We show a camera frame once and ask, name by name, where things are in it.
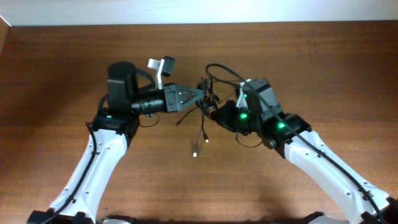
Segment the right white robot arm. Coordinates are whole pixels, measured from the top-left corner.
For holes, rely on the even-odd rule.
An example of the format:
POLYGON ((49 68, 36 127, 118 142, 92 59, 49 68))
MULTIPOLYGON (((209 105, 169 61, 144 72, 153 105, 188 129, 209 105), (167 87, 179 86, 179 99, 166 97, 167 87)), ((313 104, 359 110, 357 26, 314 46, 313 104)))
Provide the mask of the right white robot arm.
POLYGON ((303 118, 285 113, 266 79, 236 85, 236 99, 212 111, 210 118, 233 133, 256 133, 337 204, 345 223, 397 223, 397 199, 338 157, 303 118))

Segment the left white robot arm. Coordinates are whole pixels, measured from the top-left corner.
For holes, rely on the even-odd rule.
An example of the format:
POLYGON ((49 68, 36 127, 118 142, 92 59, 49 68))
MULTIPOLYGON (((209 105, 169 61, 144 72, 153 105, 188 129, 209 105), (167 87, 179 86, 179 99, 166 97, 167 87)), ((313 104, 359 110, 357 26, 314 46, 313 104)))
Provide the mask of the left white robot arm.
POLYGON ((142 115, 174 113, 204 97, 198 88, 162 84, 172 73, 172 58, 149 60, 157 75, 130 62, 108 68, 108 94, 99 101, 97 114, 86 127, 88 144, 70 180, 45 212, 34 210, 28 223, 95 223, 100 200, 119 160, 127 152, 142 115))

